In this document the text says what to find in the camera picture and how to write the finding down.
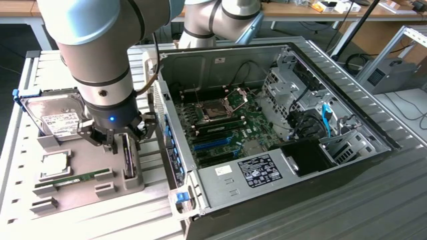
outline hard drive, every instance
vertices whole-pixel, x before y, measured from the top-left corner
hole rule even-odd
[[[84,122],[88,118],[77,89],[46,90],[38,91],[37,94],[22,91],[18,104],[28,112],[44,136],[53,135],[58,141],[80,138],[78,121]]]

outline robotic arm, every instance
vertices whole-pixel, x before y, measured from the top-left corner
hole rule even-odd
[[[152,81],[134,91],[126,50],[181,13],[184,0],[37,0],[37,4],[92,118],[78,125],[80,136],[112,149],[117,133],[128,133],[136,141],[148,138],[153,129],[146,125],[156,125],[156,115],[152,107],[140,113],[136,96]],[[185,4],[180,48],[213,45],[215,34],[239,44],[249,42],[263,18],[259,0],[187,0]]]

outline motherboard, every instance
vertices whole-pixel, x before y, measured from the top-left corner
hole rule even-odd
[[[263,153],[281,142],[248,88],[231,89],[224,98],[175,107],[200,168]]]

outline warning label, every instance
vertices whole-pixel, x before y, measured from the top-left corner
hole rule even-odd
[[[237,164],[251,188],[281,179],[280,172],[268,154],[240,161]]]
[[[41,117],[54,137],[65,137],[77,134],[78,116],[77,113],[64,113]]]

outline screw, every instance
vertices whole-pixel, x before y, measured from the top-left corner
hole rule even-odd
[[[105,90],[98,90],[97,94],[101,96],[101,97],[105,97],[108,95],[108,92]]]

